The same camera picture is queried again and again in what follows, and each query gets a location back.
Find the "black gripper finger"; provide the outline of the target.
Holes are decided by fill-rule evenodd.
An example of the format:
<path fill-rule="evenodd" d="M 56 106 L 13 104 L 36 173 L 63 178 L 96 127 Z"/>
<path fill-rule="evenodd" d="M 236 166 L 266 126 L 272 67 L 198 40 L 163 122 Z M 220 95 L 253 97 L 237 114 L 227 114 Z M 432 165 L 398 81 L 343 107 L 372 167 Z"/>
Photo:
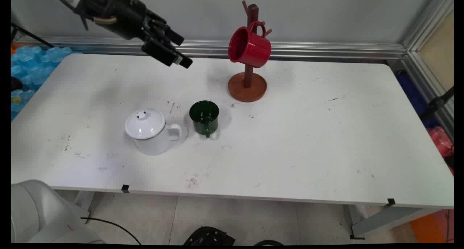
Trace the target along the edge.
<path fill-rule="evenodd" d="M 146 10 L 146 21 L 150 31 L 155 34 L 155 37 L 166 42 L 173 42 L 180 46 L 184 42 L 184 38 L 173 31 L 167 24 L 167 21 L 151 10 Z"/>
<path fill-rule="evenodd" d="M 179 52 L 171 43 L 163 43 L 153 38 L 144 40 L 141 50 L 162 64 L 171 67 L 172 64 L 188 69 L 193 60 Z"/>

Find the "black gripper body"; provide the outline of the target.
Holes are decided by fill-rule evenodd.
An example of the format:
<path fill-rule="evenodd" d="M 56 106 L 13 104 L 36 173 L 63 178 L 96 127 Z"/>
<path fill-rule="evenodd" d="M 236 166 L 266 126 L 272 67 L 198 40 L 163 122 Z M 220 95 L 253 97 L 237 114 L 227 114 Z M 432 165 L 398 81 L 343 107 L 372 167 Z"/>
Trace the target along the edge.
<path fill-rule="evenodd" d="M 161 23 L 160 16 L 148 10 L 140 0 L 79 0 L 77 10 L 126 40 L 145 40 L 144 29 L 149 24 Z"/>

